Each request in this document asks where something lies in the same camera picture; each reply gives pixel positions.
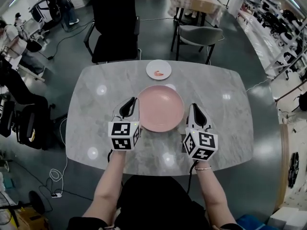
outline gray chair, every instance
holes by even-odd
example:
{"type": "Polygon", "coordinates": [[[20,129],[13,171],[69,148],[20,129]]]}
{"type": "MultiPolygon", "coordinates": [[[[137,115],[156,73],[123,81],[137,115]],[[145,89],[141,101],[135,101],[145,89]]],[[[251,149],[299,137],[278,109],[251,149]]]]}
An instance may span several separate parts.
{"type": "Polygon", "coordinates": [[[210,52],[206,61],[209,63],[214,45],[222,39],[223,31],[219,28],[207,26],[194,26],[194,25],[180,25],[177,33],[177,52],[176,60],[179,57],[179,45],[186,44],[192,46],[200,46],[198,52],[201,52],[205,46],[210,46],[210,52]]]}

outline chair backrest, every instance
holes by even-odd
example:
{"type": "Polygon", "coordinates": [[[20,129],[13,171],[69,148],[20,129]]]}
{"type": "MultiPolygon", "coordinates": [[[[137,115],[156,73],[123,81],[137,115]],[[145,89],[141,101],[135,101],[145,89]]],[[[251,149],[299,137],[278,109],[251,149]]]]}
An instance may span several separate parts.
{"type": "Polygon", "coordinates": [[[95,27],[101,34],[131,34],[135,27],[135,0],[92,0],[95,27]]]}
{"type": "Polygon", "coordinates": [[[222,39],[223,30],[207,26],[181,25],[179,35],[195,44],[212,45],[222,39]]]}

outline small white plate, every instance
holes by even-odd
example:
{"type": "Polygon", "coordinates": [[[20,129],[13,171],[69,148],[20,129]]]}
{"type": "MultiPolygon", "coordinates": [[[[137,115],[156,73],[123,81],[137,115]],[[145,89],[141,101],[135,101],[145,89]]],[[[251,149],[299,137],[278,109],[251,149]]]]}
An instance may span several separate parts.
{"type": "Polygon", "coordinates": [[[172,68],[167,61],[156,59],[148,63],[146,72],[152,79],[163,80],[171,75],[172,68]]]}

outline marble tabletop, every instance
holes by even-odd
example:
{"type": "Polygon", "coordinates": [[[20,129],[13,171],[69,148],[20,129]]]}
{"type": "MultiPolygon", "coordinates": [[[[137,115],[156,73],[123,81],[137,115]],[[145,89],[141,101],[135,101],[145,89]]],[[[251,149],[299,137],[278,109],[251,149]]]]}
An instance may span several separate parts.
{"type": "Polygon", "coordinates": [[[114,62],[82,71],[72,94],[66,125],[69,159],[105,169],[111,149],[108,121],[114,108],[152,85],[168,85],[176,89],[184,101],[185,115],[171,131],[154,133],[143,129],[136,149],[127,152],[124,173],[189,174],[193,161],[182,152],[181,134],[185,134],[191,103],[197,103],[207,111],[213,122],[210,132],[218,135],[218,151],[210,160],[213,170],[235,166],[252,158],[251,110],[238,73],[204,64],[168,61],[172,74],[157,81],[146,74],[149,62],[114,62]]]}

